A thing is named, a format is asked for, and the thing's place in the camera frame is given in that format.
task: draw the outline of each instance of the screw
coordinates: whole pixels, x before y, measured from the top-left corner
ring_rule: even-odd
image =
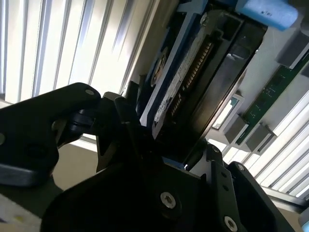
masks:
[[[208,16],[207,13],[203,14],[203,16],[201,17],[201,20],[199,22],[202,26],[206,26],[208,23]]]
[[[0,145],[4,144],[5,136],[4,134],[0,133]]]
[[[216,146],[212,145],[212,148],[213,148],[213,150],[214,150],[215,152],[217,152],[217,153],[220,152],[220,150],[219,150]]]
[[[241,166],[240,164],[237,164],[237,166],[238,166],[238,168],[239,168],[241,171],[244,171],[244,170],[245,170],[244,167]]]
[[[161,202],[169,209],[173,209],[176,206],[175,198],[169,192],[162,192],[160,195]]]
[[[93,91],[89,90],[89,89],[86,89],[85,92],[86,92],[87,94],[89,94],[89,95],[95,95],[95,93],[94,93]]]
[[[236,232],[238,230],[236,223],[229,216],[224,217],[224,222],[225,222],[226,226],[230,229],[230,231]]]

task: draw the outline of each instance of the metal frame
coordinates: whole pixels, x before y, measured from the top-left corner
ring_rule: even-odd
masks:
[[[212,128],[211,130],[217,130],[217,131],[220,131],[220,132],[224,132],[224,130],[229,125],[230,121],[232,120],[232,118],[237,113],[238,109],[241,107],[241,105],[243,104],[243,102],[245,100],[244,97],[240,93],[237,93],[237,92],[233,94],[233,98],[238,100],[237,104],[234,106],[232,111],[224,119],[224,121],[221,124],[220,128],[219,129]]]

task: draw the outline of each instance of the light blue object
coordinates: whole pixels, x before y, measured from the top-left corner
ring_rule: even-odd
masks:
[[[165,157],[162,157],[162,159],[163,159],[164,163],[168,163],[168,164],[170,164],[170,165],[172,165],[174,167],[177,167],[179,169],[184,169],[184,165],[182,163],[178,163],[176,161],[173,161],[173,160],[165,158]]]
[[[301,228],[304,232],[309,232],[309,221],[307,221]]]
[[[239,0],[236,12],[279,30],[289,28],[298,17],[298,11],[287,0]]]

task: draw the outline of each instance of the circuit board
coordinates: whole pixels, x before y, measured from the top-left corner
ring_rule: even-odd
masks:
[[[236,141],[240,145],[248,136],[251,130],[262,119],[266,112],[275,103],[278,97],[285,91],[289,84],[294,80],[298,73],[309,61],[309,52],[307,52],[294,69],[289,69],[285,66],[280,66],[271,80],[264,87],[262,92],[249,107],[249,109],[242,115],[242,118],[249,124],[245,132]]]

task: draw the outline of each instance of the hard drive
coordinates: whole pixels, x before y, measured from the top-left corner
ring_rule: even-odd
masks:
[[[266,29],[209,3],[203,15],[195,18],[173,69],[163,65],[156,69],[156,85],[140,120],[162,146],[176,154],[169,159],[190,162],[219,109],[237,90]]]

